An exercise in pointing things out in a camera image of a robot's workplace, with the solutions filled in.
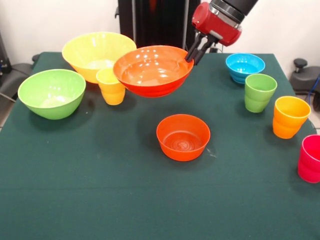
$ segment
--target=blue bowl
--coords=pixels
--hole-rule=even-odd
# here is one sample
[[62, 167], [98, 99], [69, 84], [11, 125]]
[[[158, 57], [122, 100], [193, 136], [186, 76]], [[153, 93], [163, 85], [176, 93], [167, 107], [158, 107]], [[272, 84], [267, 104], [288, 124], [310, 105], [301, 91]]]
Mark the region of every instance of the blue bowl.
[[266, 64], [258, 56], [249, 53], [235, 53], [229, 55], [225, 64], [233, 81], [238, 84], [245, 84], [246, 77], [251, 74], [262, 72]]

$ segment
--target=red-orange bowl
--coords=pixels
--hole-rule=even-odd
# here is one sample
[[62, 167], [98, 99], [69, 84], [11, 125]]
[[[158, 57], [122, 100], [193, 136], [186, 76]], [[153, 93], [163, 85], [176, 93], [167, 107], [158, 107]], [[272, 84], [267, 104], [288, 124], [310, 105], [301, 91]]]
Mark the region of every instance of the red-orange bowl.
[[210, 140], [210, 128], [200, 118], [188, 114], [171, 115], [156, 128], [160, 147], [167, 157], [181, 162], [199, 157]]
[[177, 90], [190, 74], [194, 62], [187, 52], [174, 46], [138, 48], [119, 58], [113, 72], [131, 92], [147, 98], [163, 97]]

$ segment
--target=pink cup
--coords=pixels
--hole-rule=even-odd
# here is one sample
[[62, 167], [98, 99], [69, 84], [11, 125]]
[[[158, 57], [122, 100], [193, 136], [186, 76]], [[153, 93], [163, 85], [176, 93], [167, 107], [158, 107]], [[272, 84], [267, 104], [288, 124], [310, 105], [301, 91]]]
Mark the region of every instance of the pink cup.
[[298, 174], [308, 183], [320, 183], [320, 135], [309, 135], [303, 139]]

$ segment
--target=green cup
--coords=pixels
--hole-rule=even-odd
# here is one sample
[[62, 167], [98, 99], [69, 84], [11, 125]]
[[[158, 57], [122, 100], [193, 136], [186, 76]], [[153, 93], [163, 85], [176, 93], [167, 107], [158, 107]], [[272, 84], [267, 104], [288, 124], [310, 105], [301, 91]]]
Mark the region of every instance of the green cup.
[[244, 88], [245, 108], [261, 113], [277, 89], [277, 81], [268, 75], [257, 73], [246, 77]]

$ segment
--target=green bowl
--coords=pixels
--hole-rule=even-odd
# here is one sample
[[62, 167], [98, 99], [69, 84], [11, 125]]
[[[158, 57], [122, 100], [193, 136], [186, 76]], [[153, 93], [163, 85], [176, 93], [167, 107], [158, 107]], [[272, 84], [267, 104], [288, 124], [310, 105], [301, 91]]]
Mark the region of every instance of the green bowl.
[[79, 73], [52, 69], [28, 77], [20, 85], [18, 97], [35, 114], [58, 120], [77, 109], [85, 89], [86, 81]]

